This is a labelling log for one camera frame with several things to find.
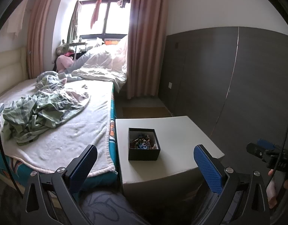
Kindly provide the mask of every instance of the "white duvet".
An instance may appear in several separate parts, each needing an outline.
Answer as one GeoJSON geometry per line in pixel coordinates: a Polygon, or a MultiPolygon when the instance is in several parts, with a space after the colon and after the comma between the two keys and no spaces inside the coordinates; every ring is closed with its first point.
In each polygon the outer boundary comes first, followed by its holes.
{"type": "Polygon", "coordinates": [[[72,71],[72,76],[113,82],[119,92],[127,79],[127,46],[128,36],[125,36],[117,45],[91,49],[93,55],[81,68],[72,71]]]}
{"type": "MultiPolygon", "coordinates": [[[[7,107],[13,100],[33,95],[36,80],[26,80],[0,97],[0,103],[7,107]]],[[[65,124],[41,134],[39,138],[18,146],[15,139],[3,140],[7,156],[15,158],[30,168],[53,173],[59,167],[66,167],[78,157],[87,145],[97,147],[98,157],[88,177],[106,172],[116,172],[109,152],[110,113],[112,82],[81,80],[65,84],[65,88],[80,89],[87,85],[91,99],[87,107],[65,124]]]]}

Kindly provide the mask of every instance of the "bed frame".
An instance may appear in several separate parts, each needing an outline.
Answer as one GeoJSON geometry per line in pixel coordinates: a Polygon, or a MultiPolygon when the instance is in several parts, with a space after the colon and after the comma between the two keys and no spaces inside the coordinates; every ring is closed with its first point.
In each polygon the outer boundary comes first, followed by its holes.
{"type": "Polygon", "coordinates": [[[0,95],[26,79],[26,48],[0,52],[0,95]]]}

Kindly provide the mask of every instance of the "window frame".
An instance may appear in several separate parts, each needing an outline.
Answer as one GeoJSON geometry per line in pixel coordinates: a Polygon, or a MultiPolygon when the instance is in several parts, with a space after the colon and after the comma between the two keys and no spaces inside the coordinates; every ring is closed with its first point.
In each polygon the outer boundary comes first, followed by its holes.
{"type": "MultiPolygon", "coordinates": [[[[97,0],[88,0],[88,1],[81,1],[80,3],[82,5],[85,4],[95,4],[97,0]]],[[[121,40],[123,37],[125,37],[127,34],[106,34],[106,29],[107,29],[107,19],[109,16],[109,10],[112,2],[118,2],[118,0],[101,0],[101,3],[107,3],[107,9],[106,9],[106,14],[104,17],[104,26],[102,30],[102,34],[90,34],[90,35],[80,35],[81,39],[86,39],[86,40],[93,40],[98,38],[101,38],[103,41],[106,39],[110,40],[121,40]]]]}

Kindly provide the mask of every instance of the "floor mat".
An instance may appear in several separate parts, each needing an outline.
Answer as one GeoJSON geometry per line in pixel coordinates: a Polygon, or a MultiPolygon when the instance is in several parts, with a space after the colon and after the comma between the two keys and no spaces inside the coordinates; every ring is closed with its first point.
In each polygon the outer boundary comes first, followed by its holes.
{"type": "Polygon", "coordinates": [[[124,118],[167,118],[172,117],[166,107],[122,107],[124,118]]]}

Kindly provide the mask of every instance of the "wall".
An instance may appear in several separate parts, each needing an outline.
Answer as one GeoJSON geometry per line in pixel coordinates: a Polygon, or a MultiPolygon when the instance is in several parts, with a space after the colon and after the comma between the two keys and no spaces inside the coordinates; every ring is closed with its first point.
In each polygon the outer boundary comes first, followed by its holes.
{"type": "Polygon", "coordinates": [[[269,170],[246,146],[258,139],[282,143],[288,122],[288,36],[249,27],[168,35],[158,96],[171,113],[188,116],[210,137],[225,154],[225,167],[258,170],[266,183],[269,170]]]}
{"type": "Polygon", "coordinates": [[[0,52],[14,50],[27,45],[28,38],[28,24],[33,7],[34,0],[28,0],[25,15],[23,17],[22,30],[18,36],[14,33],[7,33],[8,21],[3,25],[0,30],[0,52]]]}
{"type": "Polygon", "coordinates": [[[167,35],[227,26],[288,35],[288,25],[268,0],[170,0],[168,16],[167,35]]]}
{"type": "Polygon", "coordinates": [[[43,67],[45,71],[52,70],[55,60],[55,49],[61,44],[62,39],[66,41],[69,22],[64,22],[64,17],[73,13],[76,0],[52,0],[49,7],[47,23],[45,28],[43,67]]]}

